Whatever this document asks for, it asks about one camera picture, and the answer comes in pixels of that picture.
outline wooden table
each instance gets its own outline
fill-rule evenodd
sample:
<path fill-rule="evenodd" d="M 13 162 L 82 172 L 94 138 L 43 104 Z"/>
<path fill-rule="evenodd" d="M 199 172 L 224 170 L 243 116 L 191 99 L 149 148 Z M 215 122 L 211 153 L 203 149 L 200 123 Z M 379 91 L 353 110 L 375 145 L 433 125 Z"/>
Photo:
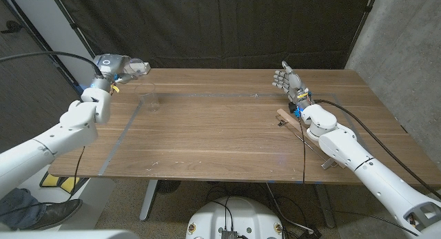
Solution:
<path fill-rule="evenodd" d="M 419 177 L 441 183 L 441 173 L 351 70 L 297 70 L 313 98 L 337 102 L 352 111 Z M 120 85 L 112 116 L 98 126 L 99 138 L 85 148 L 78 175 L 108 178 L 221 180 L 296 183 L 302 180 L 303 147 L 276 111 L 288 99 L 271 85 L 273 70 L 153 69 L 141 80 Z M 161 107 L 139 106 L 134 88 L 155 83 Z M 339 123 L 354 129 L 359 142 L 409 184 L 417 184 L 356 121 L 322 104 Z M 49 172 L 73 176 L 81 150 L 54 161 Z M 324 170 L 307 148 L 307 183 L 355 184 L 348 169 Z"/>

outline metal table leg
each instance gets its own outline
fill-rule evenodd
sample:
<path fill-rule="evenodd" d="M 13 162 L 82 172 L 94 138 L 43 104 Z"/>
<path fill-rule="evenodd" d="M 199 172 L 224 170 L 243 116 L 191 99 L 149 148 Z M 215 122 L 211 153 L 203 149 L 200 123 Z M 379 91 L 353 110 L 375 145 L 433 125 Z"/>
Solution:
<path fill-rule="evenodd" d="M 331 211 L 332 208 L 331 208 L 331 203 L 329 202 L 326 186 L 314 185 L 314 187 L 316 188 L 318 202 L 320 202 L 320 206 L 322 207 L 323 216 L 325 218 L 325 224 L 328 228 L 334 228 L 336 226 L 336 221 Z"/>
<path fill-rule="evenodd" d="M 145 191 L 143 207 L 141 208 L 141 214 L 139 215 L 139 220 L 141 221 L 146 221 L 149 218 L 150 209 L 152 208 L 154 197 L 156 194 L 157 184 L 158 180 L 149 180 L 147 191 Z"/>

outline jeans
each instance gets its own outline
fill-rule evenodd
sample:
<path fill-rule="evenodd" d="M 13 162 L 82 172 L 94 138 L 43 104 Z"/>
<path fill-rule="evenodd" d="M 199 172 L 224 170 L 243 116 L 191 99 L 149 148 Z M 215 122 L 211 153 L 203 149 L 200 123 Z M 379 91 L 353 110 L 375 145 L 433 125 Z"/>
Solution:
<path fill-rule="evenodd" d="M 0 200 L 0 215 L 14 209 L 38 204 L 39 201 L 23 189 L 13 189 Z M 0 216 L 0 222 L 10 228 L 24 229 L 36 224 L 46 211 L 46 205 L 36 205 Z"/>

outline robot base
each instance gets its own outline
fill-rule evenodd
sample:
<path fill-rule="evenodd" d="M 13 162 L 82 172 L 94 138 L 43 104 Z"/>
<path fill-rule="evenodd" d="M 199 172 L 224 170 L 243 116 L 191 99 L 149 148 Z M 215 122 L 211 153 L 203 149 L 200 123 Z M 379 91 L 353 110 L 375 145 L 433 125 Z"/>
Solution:
<path fill-rule="evenodd" d="M 216 200 L 223 205 L 226 201 L 227 197 Z M 209 202 L 200 208 L 190 219 L 185 238 L 222 238 L 222 231 L 225 228 L 225 207 L 220 204 Z M 228 199 L 227 207 L 232 213 L 234 231 L 238 236 L 255 239 L 282 238 L 280 219 L 259 202 L 232 196 Z M 230 231 L 231 227 L 232 221 L 227 211 L 227 230 Z"/>

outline small wooden piece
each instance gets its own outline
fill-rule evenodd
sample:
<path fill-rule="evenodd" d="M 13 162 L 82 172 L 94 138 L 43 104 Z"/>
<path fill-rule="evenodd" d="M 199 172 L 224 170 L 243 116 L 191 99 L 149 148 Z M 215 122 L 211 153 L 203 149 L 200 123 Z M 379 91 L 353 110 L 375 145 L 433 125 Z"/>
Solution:
<path fill-rule="evenodd" d="M 287 112 L 285 112 L 282 108 L 280 108 L 279 110 L 277 110 L 277 113 L 280 114 L 290 125 L 292 125 L 294 128 L 296 128 L 300 133 L 306 134 L 306 130 L 303 129 L 303 127 L 300 127 L 300 124 L 298 123 L 297 120 L 295 120 L 293 117 L 291 117 L 291 115 L 289 115 Z M 311 143 L 313 143 L 314 145 L 316 145 L 318 147 L 318 149 L 320 149 L 320 146 L 318 144 L 317 141 L 313 141 L 313 140 L 309 140 Z M 346 166 L 343 165 L 342 163 L 337 163 L 340 167 L 345 168 Z"/>

